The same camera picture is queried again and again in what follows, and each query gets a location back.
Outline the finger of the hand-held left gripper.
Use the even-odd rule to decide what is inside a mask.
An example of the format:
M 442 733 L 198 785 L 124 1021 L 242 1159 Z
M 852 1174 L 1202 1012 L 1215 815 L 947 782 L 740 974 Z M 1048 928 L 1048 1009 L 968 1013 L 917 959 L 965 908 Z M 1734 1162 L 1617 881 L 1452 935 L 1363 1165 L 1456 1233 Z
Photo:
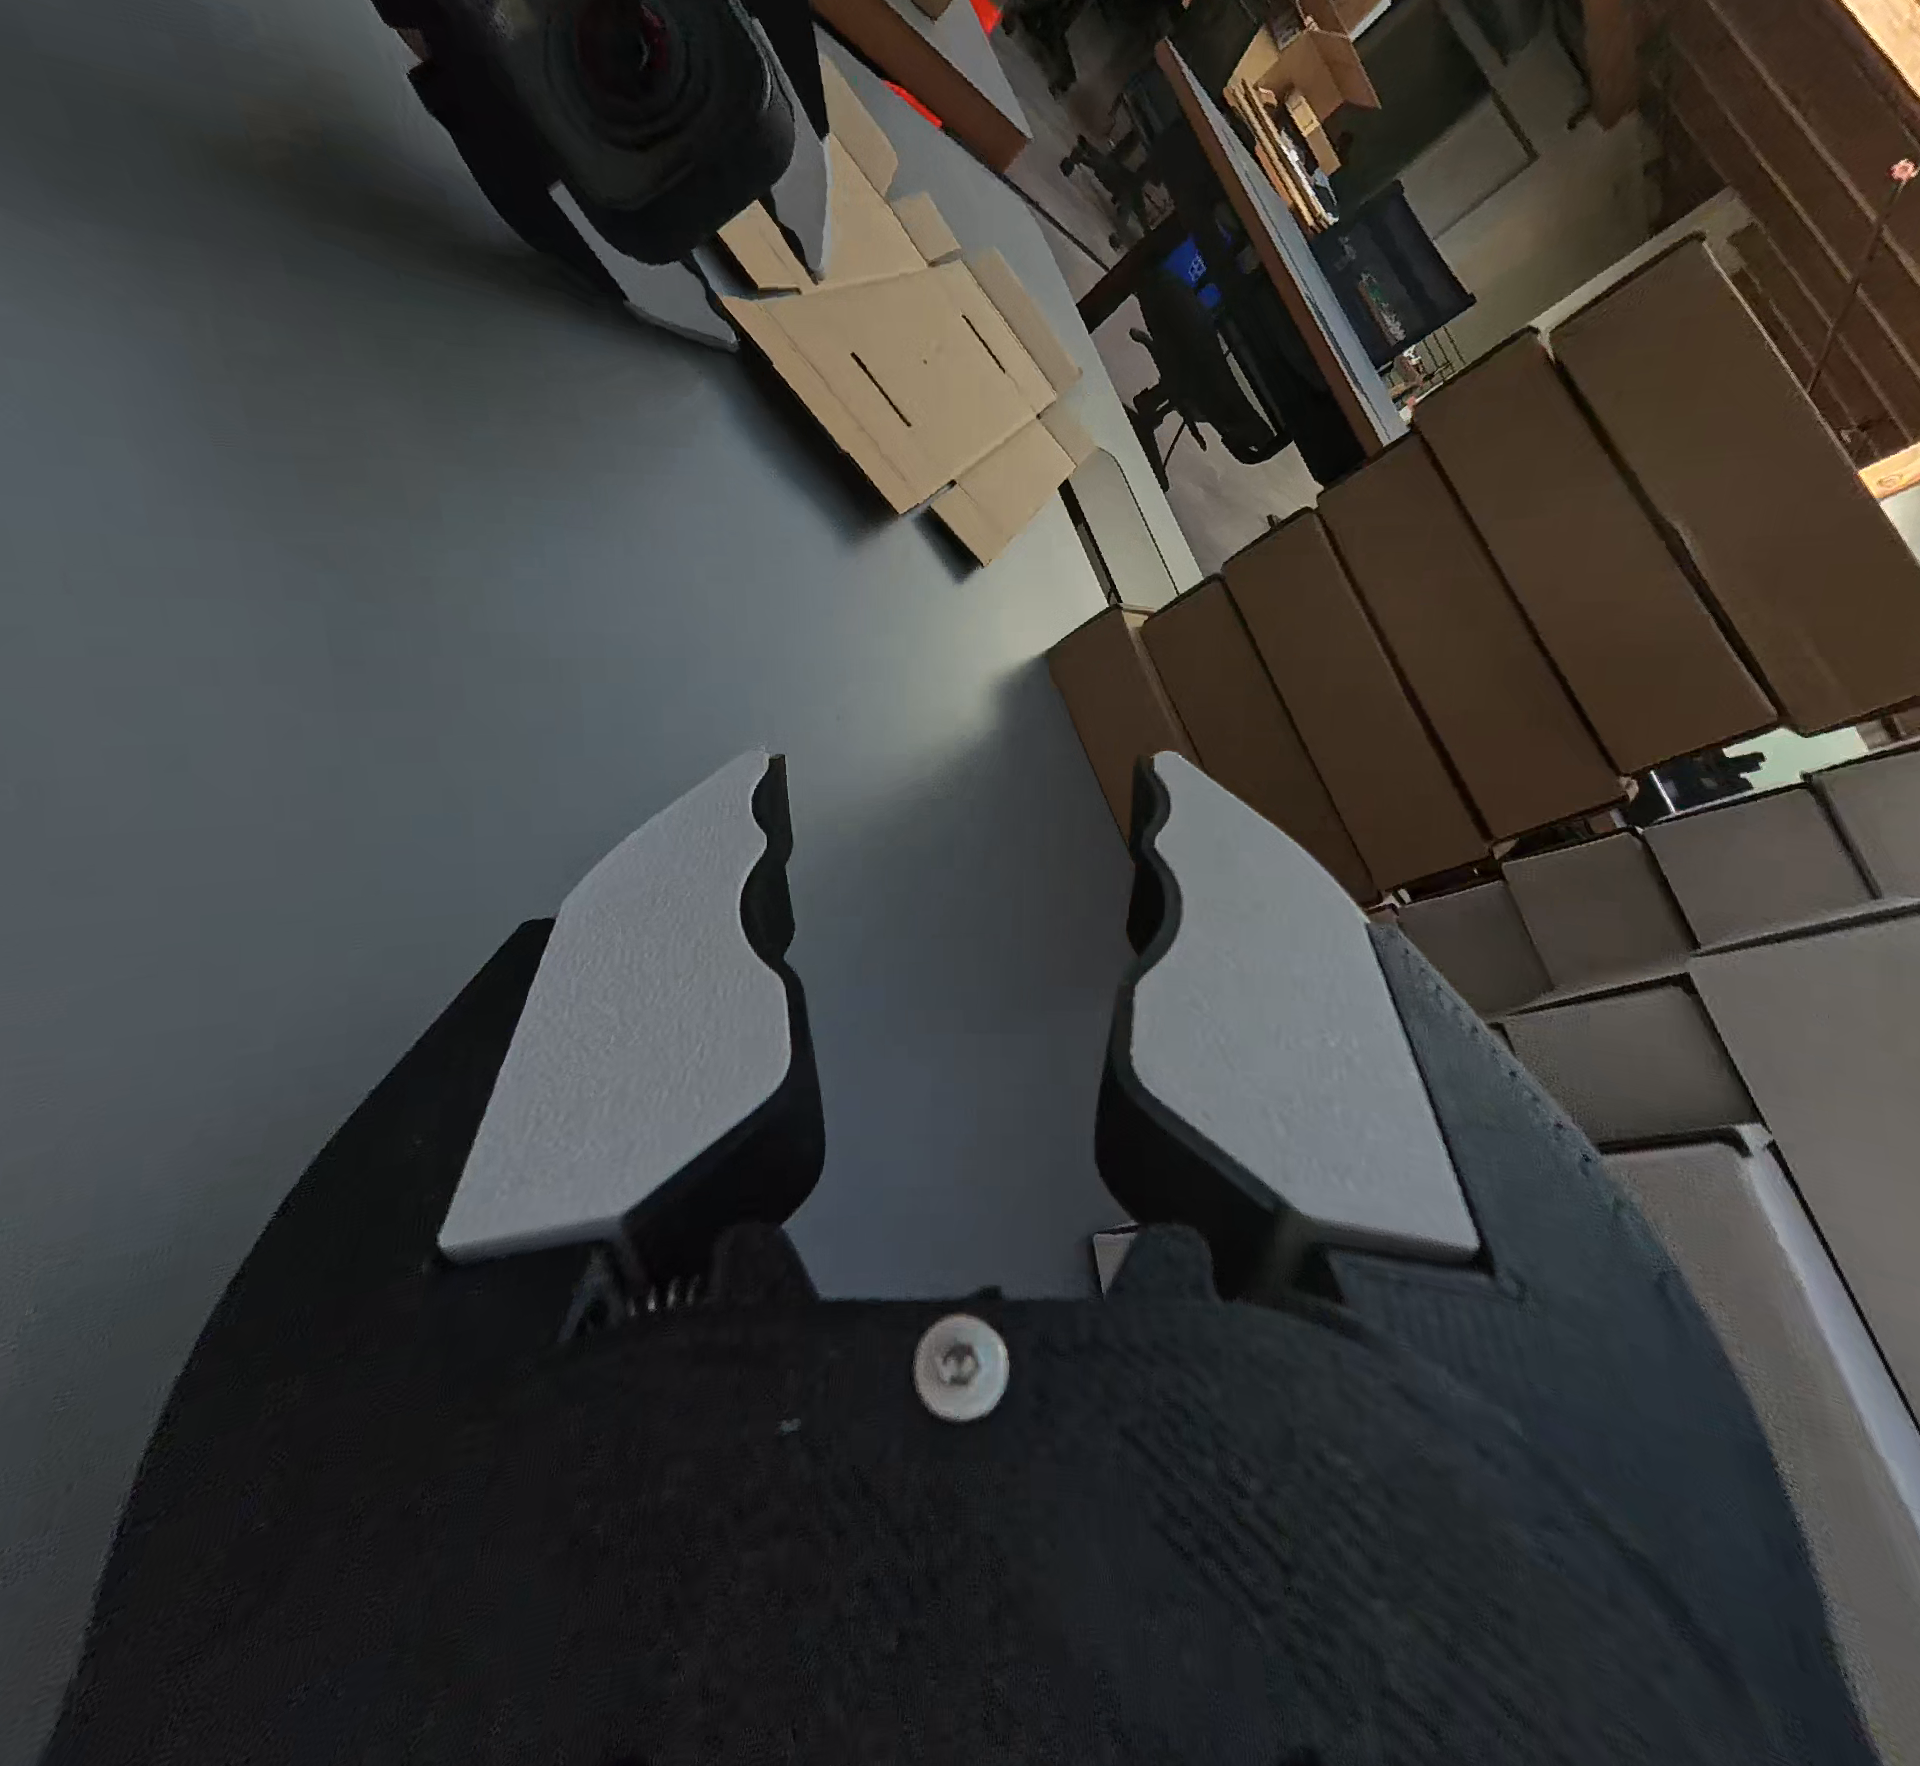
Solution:
M 594 255 L 594 262 L 611 278 L 630 314 L 703 346 L 730 353 L 738 349 L 731 315 L 716 300 L 699 259 L 666 263 L 635 259 L 595 232 L 563 184 L 548 184 L 546 194 Z
M 763 41 L 763 69 L 763 201 L 806 273 L 823 279 L 830 262 L 830 114 L 818 64 L 815 58 L 789 64 L 774 41 Z

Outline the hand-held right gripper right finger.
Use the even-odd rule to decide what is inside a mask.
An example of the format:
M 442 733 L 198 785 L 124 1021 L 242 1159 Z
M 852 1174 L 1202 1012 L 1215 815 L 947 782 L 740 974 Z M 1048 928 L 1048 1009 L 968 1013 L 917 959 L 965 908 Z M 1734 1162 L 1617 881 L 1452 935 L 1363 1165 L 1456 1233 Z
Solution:
M 1370 919 L 1279 825 L 1176 752 L 1134 772 L 1097 1167 L 1140 1229 L 1186 1229 L 1222 1297 L 1323 1252 L 1471 1267 L 1462 1178 Z

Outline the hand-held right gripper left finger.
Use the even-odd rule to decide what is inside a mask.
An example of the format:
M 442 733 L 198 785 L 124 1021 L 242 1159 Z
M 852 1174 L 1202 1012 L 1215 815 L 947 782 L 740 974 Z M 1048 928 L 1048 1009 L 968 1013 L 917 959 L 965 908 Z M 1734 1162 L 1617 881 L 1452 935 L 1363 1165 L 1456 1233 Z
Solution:
M 708 1267 L 787 1224 L 825 1123 L 795 911 L 787 763 L 749 750 L 566 895 L 438 1234 L 446 1260 L 611 1247 Z

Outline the brown cardboard mailer box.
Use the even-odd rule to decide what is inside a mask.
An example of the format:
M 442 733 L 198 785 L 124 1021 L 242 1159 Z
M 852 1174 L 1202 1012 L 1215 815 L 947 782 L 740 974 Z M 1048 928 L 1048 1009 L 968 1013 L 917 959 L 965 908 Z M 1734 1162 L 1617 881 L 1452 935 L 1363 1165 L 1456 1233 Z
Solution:
M 764 204 L 716 234 L 722 307 L 891 512 L 927 512 L 982 568 L 1097 453 L 1068 409 L 1078 363 L 1008 259 L 965 255 L 846 77 L 830 111 L 827 262 L 810 273 Z

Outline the long wood-edged grey desk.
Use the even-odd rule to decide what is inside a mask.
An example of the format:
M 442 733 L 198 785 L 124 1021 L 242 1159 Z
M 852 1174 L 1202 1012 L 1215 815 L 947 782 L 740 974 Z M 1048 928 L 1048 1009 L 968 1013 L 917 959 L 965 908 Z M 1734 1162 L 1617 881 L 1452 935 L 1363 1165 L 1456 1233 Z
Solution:
M 1155 64 L 1180 105 L 1207 169 L 1251 242 L 1262 275 L 1309 349 L 1310 362 L 1361 453 L 1376 460 L 1409 432 L 1380 371 L 1365 357 L 1353 325 L 1309 246 L 1309 236 L 1186 66 L 1170 39 L 1155 43 Z

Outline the stack of white cardboard boxes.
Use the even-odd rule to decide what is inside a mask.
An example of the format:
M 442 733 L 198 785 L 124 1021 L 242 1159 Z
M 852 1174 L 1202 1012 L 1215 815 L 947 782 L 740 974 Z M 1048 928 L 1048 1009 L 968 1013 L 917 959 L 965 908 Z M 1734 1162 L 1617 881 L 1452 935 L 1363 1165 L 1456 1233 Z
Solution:
M 1916 840 L 1908 742 L 1383 915 L 1714 1323 L 1880 1762 L 1918 1757 Z

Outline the open brown cardboard carton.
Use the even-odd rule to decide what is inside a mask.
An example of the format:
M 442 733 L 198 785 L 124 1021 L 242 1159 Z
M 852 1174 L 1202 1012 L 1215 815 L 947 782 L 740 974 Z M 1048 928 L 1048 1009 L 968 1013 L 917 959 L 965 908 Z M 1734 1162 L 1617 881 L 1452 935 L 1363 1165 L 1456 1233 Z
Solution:
M 1234 60 L 1224 94 L 1248 119 L 1284 117 L 1314 164 L 1340 166 L 1331 121 L 1340 111 L 1374 113 L 1377 90 L 1335 0 L 1259 0 L 1262 19 Z

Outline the stack of brown cardboard boxes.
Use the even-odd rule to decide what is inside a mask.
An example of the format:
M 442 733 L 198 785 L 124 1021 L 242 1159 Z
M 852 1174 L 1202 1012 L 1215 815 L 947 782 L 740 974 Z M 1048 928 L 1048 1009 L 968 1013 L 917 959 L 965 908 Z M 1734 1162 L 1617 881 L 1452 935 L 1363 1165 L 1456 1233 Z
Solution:
M 1916 557 L 1702 234 L 1046 657 L 1119 838 L 1183 754 L 1365 908 L 1769 727 L 1916 703 Z

